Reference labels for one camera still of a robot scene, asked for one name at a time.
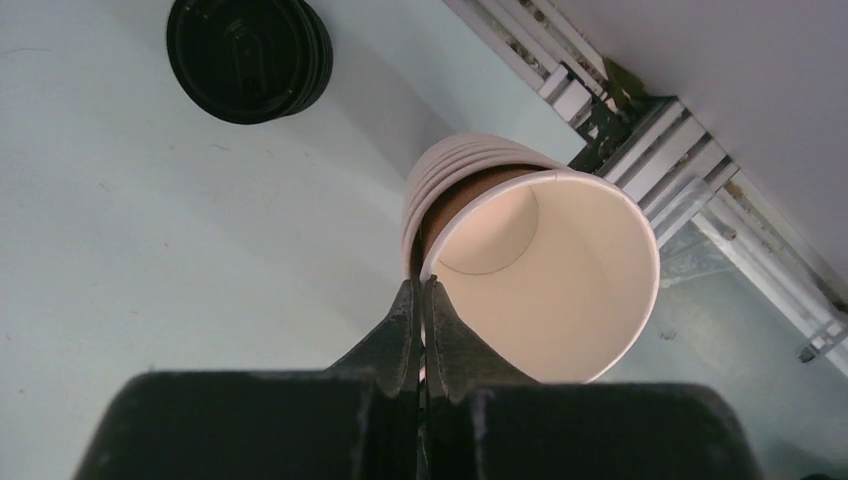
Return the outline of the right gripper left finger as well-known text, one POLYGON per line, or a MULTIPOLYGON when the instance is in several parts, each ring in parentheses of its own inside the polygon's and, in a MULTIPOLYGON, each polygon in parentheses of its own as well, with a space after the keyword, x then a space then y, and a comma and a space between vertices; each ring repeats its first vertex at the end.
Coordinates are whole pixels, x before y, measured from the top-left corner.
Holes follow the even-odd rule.
POLYGON ((385 317, 327 370, 368 372, 389 398, 415 393, 421 338, 420 284, 406 279, 385 317))

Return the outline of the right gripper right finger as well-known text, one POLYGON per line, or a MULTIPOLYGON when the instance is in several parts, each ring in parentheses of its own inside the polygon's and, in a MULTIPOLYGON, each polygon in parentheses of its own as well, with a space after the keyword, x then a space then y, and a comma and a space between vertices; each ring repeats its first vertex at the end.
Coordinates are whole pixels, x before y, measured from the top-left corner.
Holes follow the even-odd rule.
POLYGON ((436 276, 423 284, 426 382, 431 400, 460 403, 480 387, 534 385, 461 318, 436 276))

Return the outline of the single brown paper cup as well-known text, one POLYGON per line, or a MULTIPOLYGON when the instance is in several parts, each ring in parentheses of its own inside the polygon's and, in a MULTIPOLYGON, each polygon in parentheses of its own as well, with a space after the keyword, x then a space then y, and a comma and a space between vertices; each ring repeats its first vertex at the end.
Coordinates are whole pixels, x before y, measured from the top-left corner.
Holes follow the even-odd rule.
POLYGON ((432 194, 410 272, 436 277, 460 319, 534 380, 596 380, 644 330, 659 251, 643 211, 590 174, 492 167, 432 194))

